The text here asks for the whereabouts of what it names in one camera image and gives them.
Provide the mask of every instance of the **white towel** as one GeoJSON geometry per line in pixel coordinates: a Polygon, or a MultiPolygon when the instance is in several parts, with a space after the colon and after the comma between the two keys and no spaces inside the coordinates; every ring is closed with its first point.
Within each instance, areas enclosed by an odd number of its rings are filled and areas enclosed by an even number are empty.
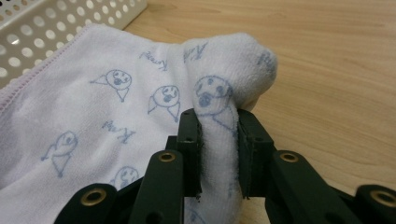
{"type": "Polygon", "coordinates": [[[236,108],[255,104],[276,77],[276,57],[247,34],[181,45],[89,25],[0,90],[1,223],[51,223],[79,189],[121,189],[194,107],[203,126],[203,194],[186,223],[233,223],[236,108]]]}

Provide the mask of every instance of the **basket hole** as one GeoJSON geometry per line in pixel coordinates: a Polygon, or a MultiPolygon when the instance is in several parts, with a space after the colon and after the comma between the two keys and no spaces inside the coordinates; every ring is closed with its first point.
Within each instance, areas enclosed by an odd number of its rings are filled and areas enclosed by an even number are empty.
{"type": "Polygon", "coordinates": [[[43,60],[37,59],[37,60],[35,60],[35,65],[38,65],[38,64],[40,64],[41,62],[43,62],[43,60]]]}
{"type": "Polygon", "coordinates": [[[33,51],[29,48],[24,48],[24,49],[22,49],[22,55],[27,58],[30,58],[33,56],[33,51]]]}
{"type": "Polygon", "coordinates": [[[56,3],[56,6],[62,11],[65,11],[67,8],[66,3],[64,1],[58,1],[56,3]]]}
{"type": "Polygon", "coordinates": [[[41,26],[45,25],[43,18],[41,18],[39,16],[35,16],[33,18],[33,22],[35,23],[36,26],[40,26],[41,27],[41,26]]]}
{"type": "Polygon", "coordinates": [[[55,12],[55,10],[53,10],[52,8],[49,7],[46,9],[46,15],[49,18],[54,19],[56,17],[56,12],[55,12]]]}
{"type": "Polygon", "coordinates": [[[48,39],[54,39],[55,38],[55,33],[51,30],[46,31],[46,36],[48,39]]]}
{"type": "Polygon", "coordinates": [[[67,41],[70,41],[70,40],[72,40],[73,39],[73,35],[72,34],[68,34],[67,36],[66,36],[66,39],[67,39],[67,41]]]}
{"type": "Polygon", "coordinates": [[[102,7],[102,11],[103,11],[103,13],[107,14],[108,13],[108,7],[107,6],[103,6],[102,7]]]}
{"type": "Polygon", "coordinates": [[[13,67],[21,66],[21,60],[19,58],[16,58],[16,57],[9,58],[8,59],[8,63],[9,63],[9,65],[11,65],[13,67]]]}
{"type": "Polygon", "coordinates": [[[129,8],[128,8],[126,5],[123,5],[122,10],[123,10],[124,12],[128,12],[129,8]]]}
{"type": "Polygon", "coordinates": [[[119,19],[119,18],[121,18],[121,16],[122,16],[122,15],[121,15],[121,12],[117,10],[117,11],[116,11],[116,17],[119,19]]]}
{"type": "Polygon", "coordinates": [[[108,23],[110,23],[111,25],[114,25],[114,18],[112,18],[112,17],[109,17],[108,18],[108,23]]]}
{"type": "Polygon", "coordinates": [[[56,43],[56,48],[57,48],[57,49],[59,49],[59,48],[61,48],[61,47],[63,47],[63,46],[64,46],[64,43],[62,43],[62,42],[56,43]]]}
{"type": "Polygon", "coordinates": [[[99,20],[101,19],[101,16],[100,16],[100,13],[99,13],[99,12],[93,13],[93,17],[94,17],[97,21],[99,21],[99,20]]]}
{"type": "Polygon", "coordinates": [[[23,25],[23,26],[21,26],[21,32],[24,35],[31,35],[33,33],[33,30],[32,30],[32,28],[30,26],[23,25]]]}
{"type": "Polygon", "coordinates": [[[6,54],[7,50],[3,45],[0,45],[0,55],[6,54]]]}
{"type": "Polygon", "coordinates": [[[44,48],[46,45],[44,44],[44,41],[40,38],[35,39],[35,46],[42,49],[44,48]]]}
{"type": "Polygon", "coordinates": [[[110,6],[111,6],[111,7],[116,7],[116,6],[117,6],[116,1],[110,0],[110,6]]]}
{"type": "Polygon", "coordinates": [[[17,35],[8,35],[7,41],[12,45],[17,45],[20,43],[20,38],[17,35]]]}
{"type": "Polygon", "coordinates": [[[47,50],[47,52],[46,52],[47,58],[48,58],[49,56],[51,56],[52,54],[53,54],[53,51],[52,51],[52,50],[47,50]]]}
{"type": "Polygon", "coordinates": [[[84,15],[85,15],[85,10],[84,10],[84,8],[78,7],[78,8],[77,8],[77,14],[78,14],[79,16],[84,16],[84,15]]]}
{"type": "Polygon", "coordinates": [[[6,68],[0,67],[0,77],[6,77],[6,76],[7,76],[6,68]]]}
{"type": "Polygon", "coordinates": [[[87,1],[87,8],[93,9],[93,2],[87,1]]]}
{"type": "Polygon", "coordinates": [[[56,27],[57,27],[58,30],[60,30],[60,31],[66,30],[66,26],[65,26],[64,23],[61,22],[61,21],[58,21],[58,23],[56,23],[56,27]]]}
{"type": "Polygon", "coordinates": [[[67,20],[70,23],[75,23],[76,22],[76,17],[73,14],[69,14],[69,15],[67,15],[67,20]]]}

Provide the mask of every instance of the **wooden table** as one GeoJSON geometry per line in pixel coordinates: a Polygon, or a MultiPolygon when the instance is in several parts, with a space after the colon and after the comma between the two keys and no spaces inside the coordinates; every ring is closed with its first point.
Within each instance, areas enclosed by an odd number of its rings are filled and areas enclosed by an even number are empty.
{"type": "MultiPolygon", "coordinates": [[[[396,189],[395,1],[148,0],[125,30],[169,43],[253,35],[278,57],[276,83],[253,110],[276,147],[349,194],[396,189]]],[[[268,223],[263,199],[245,202],[241,223],[268,223]]]]}

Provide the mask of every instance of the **metal screw hole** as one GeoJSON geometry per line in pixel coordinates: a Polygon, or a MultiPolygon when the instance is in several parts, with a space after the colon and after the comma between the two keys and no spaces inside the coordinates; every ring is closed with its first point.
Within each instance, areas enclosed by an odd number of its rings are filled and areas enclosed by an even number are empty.
{"type": "Polygon", "coordinates": [[[106,191],[104,189],[91,189],[82,195],[81,203],[85,206],[94,206],[101,203],[105,197],[106,191]]]}
{"type": "Polygon", "coordinates": [[[396,196],[384,190],[372,190],[370,196],[378,203],[387,207],[396,207],[396,196]]]}
{"type": "Polygon", "coordinates": [[[176,158],[175,154],[170,153],[170,152],[164,152],[163,154],[160,155],[160,161],[174,161],[176,158]]]}
{"type": "Polygon", "coordinates": [[[289,152],[280,154],[280,158],[282,160],[288,161],[288,162],[297,162],[298,161],[298,157],[294,154],[289,153],[289,152]]]}

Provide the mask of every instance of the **cartoon face print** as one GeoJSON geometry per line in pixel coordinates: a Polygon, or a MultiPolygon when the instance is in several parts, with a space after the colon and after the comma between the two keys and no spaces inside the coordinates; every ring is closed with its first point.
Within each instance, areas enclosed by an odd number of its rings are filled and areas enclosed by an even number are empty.
{"type": "Polygon", "coordinates": [[[164,107],[168,113],[178,122],[180,109],[180,93],[176,86],[162,86],[158,88],[149,98],[148,113],[157,106],[164,107]]]}
{"type": "Polygon", "coordinates": [[[132,184],[139,178],[139,173],[135,168],[130,166],[122,167],[116,174],[116,177],[111,180],[110,184],[116,189],[123,189],[132,184]]]}
{"type": "Polygon", "coordinates": [[[194,111],[199,117],[211,117],[213,121],[236,136],[236,113],[229,107],[233,88],[221,77],[207,76],[198,80],[194,87],[194,111]]]}
{"type": "Polygon", "coordinates": [[[107,73],[106,80],[112,88],[118,91],[125,90],[132,83],[131,76],[121,70],[111,70],[107,73]]]}
{"type": "Polygon", "coordinates": [[[71,153],[76,149],[78,139],[70,131],[61,134],[56,143],[49,146],[47,153],[41,157],[42,161],[51,158],[52,164],[59,177],[64,175],[64,168],[71,158],[71,153]]]}
{"type": "Polygon", "coordinates": [[[125,96],[132,84],[132,77],[121,70],[115,69],[109,71],[105,76],[100,76],[96,80],[91,81],[91,83],[109,85],[116,91],[121,101],[124,102],[125,96]]]}
{"type": "Polygon", "coordinates": [[[223,78],[202,77],[195,84],[195,112],[200,116],[214,116],[221,113],[233,95],[233,88],[223,78]]]}

